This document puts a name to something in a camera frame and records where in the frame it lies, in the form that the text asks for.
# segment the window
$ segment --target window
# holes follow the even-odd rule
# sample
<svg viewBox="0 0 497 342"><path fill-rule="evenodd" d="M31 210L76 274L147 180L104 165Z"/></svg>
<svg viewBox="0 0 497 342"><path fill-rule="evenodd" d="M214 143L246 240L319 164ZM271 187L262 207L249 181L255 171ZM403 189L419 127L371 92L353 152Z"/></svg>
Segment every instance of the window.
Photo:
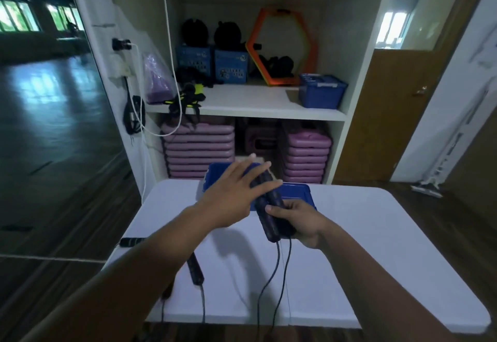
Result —
<svg viewBox="0 0 497 342"><path fill-rule="evenodd" d="M47 4L47 8L58 31L68 31L68 22L76 25L79 31L84 31L83 22L77 8L73 6L52 6L50 4Z"/></svg>
<svg viewBox="0 0 497 342"><path fill-rule="evenodd" d="M386 12L376 40L376 48L400 48L409 17L406 12Z"/></svg>
<svg viewBox="0 0 497 342"><path fill-rule="evenodd" d="M40 31L27 3L0 0L0 32Z"/></svg>

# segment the right hand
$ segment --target right hand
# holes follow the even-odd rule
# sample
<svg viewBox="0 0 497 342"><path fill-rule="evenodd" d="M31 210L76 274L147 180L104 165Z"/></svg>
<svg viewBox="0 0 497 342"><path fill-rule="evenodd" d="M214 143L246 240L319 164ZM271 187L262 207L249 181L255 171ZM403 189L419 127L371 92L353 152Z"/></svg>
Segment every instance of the right hand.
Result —
<svg viewBox="0 0 497 342"><path fill-rule="evenodd" d="M276 218L287 219L297 230L296 238L305 246L319 249L320 236L326 226L333 223L302 199L284 199L287 209L266 206L266 212Z"/></svg>

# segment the blue plastic box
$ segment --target blue plastic box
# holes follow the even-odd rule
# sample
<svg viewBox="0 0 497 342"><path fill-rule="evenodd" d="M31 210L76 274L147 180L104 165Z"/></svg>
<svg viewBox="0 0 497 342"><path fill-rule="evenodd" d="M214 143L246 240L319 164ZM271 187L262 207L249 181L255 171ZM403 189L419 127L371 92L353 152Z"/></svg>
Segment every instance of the blue plastic box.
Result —
<svg viewBox="0 0 497 342"><path fill-rule="evenodd" d="M214 182L216 182L219 177L224 173L227 167L230 166L231 163L226 162L215 162L209 164L209 169L207 169L207 173L204 177L204 186L203 191L205 192ZM253 163L246 172L250 169L255 168L260 165L259 163ZM309 203L312 207L316 208L314 205L314 201L311 196L311 189L306 184L293 184L293 183L283 183L278 188L278 191L281 194L283 199L303 199L307 203ZM251 204L251 211L255 211L255 207Z"/></svg>
<svg viewBox="0 0 497 342"><path fill-rule="evenodd" d="M177 46L176 59L180 67L195 67L207 76L212 76L212 55L210 47Z"/></svg>
<svg viewBox="0 0 497 342"><path fill-rule="evenodd" d="M299 99L305 108L338 109L348 84L332 75L300 75Z"/></svg>
<svg viewBox="0 0 497 342"><path fill-rule="evenodd" d="M247 81L249 53L243 51L214 51L216 80L227 84L244 84Z"/></svg>

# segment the table top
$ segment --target table top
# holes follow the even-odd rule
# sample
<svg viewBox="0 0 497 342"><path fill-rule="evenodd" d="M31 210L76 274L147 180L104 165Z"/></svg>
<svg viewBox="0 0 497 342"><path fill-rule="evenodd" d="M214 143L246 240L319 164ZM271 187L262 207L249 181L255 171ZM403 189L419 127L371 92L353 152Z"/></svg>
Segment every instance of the table top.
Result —
<svg viewBox="0 0 497 342"><path fill-rule="evenodd" d="M482 333L490 324L485 307L429 241L406 211L379 188L309 185L321 213L359 242L415 298L453 332ZM123 237L147 237L173 219L201 194L198 180L159 182L147 197ZM286 289L278 325L359 327L333 270L320 252L293 240ZM282 240L282 258L288 253ZM116 248L107 264L126 249ZM195 250L204 273L206 321L255 324L257 297L276 265L276 245L267 241L258 216L215 230ZM276 276L261 301L261 324L270 324L283 279ZM148 321L161 319L161 303ZM184 265L165 302L165 321L200 322L200 290Z"/></svg>

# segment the wooden door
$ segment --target wooden door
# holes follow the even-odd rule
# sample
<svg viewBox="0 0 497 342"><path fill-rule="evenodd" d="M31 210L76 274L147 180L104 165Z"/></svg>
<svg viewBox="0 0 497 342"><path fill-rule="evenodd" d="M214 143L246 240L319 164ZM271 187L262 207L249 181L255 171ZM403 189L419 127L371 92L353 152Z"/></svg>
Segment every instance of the wooden door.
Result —
<svg viewBox="0 0 497 342"><path fill-rule="evenodd" d="M374 51L334 181L389 181L477 4L454 2L431 51Z"/></svg>

